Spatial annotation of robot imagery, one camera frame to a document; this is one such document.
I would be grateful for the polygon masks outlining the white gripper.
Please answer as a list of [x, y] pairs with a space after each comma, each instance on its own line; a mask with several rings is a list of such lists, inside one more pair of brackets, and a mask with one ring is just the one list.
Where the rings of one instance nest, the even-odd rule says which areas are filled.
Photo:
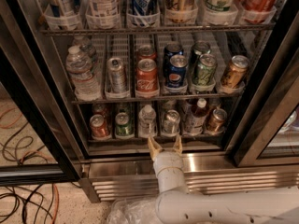
[[156, 175], [158, 175], [164, 169], [183, 170], [183, 160], [179, 156], [182, 154], [182, 143], [179, 134], [176, 136], [176, 140], [173, 145], [174, 152], [162, 152], [163, 148], [152, 136], [148, 138], [148, 148], [150, 157], [153, 160], [153, 168]]

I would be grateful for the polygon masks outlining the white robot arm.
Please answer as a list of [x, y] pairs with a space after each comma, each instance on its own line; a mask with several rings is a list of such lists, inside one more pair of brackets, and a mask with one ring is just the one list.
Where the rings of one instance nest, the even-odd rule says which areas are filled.
[[181, 158], [181, 138], [170, 151], [148, 138], [150, 157], [158, 180], [155, 213], [163, 224], [298, 224], [297, 187], [238, 192], [192, 194], [187, 187]]

